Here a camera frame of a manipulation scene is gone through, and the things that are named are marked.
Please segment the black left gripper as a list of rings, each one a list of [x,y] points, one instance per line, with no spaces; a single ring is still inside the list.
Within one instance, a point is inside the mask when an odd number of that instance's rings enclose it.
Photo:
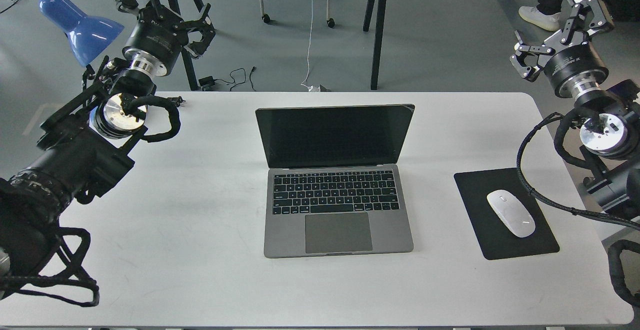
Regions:
[[[162,7],[162,17],[151,7],[139,10],[137,0],[116,0],[121,13],[137,14],[137,24],[126,41],[122,53],[125,59],[132,60],[135,55],[149,54],[158,60],[158,76],[169,75],[180,55],[182,46],[190,57],[199,59],[204,55],[215,37],[215,28],[211,23],[206,4],[199,13],[199,19],[182,21],[180,14]],[[180,36],[174,25],[180,23]],[[189,34],[198,32],[201,38],[189,41]]]

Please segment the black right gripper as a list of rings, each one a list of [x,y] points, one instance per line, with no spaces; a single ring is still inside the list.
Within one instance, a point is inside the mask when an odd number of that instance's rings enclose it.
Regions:
[[[576,32],[582,32],[586,39],[595,34],[610,32],[615,28],[613,17],[603,0],[566,0],[571,11],[560,34],[560,43],[569,45]],[[578,98],[585,91],[578,83],[587,80],[602,84],[610,71],[606,68],[594,46],[587,41],[569,46],[557,54],[556,50],[546,45],[528,45],[519,30],[514,30],[517,42],[514,53],[509,60],[522,79],[535,82],[544,69],[556,96],[560,98]],[[551,57],[546,66],[539,65],[541,57]]]

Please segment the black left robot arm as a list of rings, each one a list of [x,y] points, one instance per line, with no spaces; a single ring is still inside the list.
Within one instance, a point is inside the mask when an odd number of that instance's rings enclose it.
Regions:
[[[41,157],[1,180],[2,297],[27,294],[26,285],[98,291],[82,268],[89,233],[61,227],[59,217],[71,202],[87,204],[114,188],[134,166],[129,153],[138,141],[178,134],[182,99],[157,96],[154,80],[168,76],[181,55],[201,57],[216,33],[202,0],[117,0],[136,25],[122,57],[105,57],[93,71],[91,62],[123,26],[70,0],[39,1],[92,83],[42,123]]]

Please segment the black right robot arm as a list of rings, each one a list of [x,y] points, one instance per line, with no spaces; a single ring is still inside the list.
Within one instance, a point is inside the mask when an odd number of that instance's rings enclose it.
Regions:
[[[610,72],[591,43],[613,29],[603,0],[568,0],[565,25],[541,45],[526,44],[519,33],[512,66],[530,82],[543,73],[556,96],[573,100],[560,116],[554,148],[571,165],[589,169],[584,187],[608,221],[639,216],[639,87],[627,79],[608,89]]]

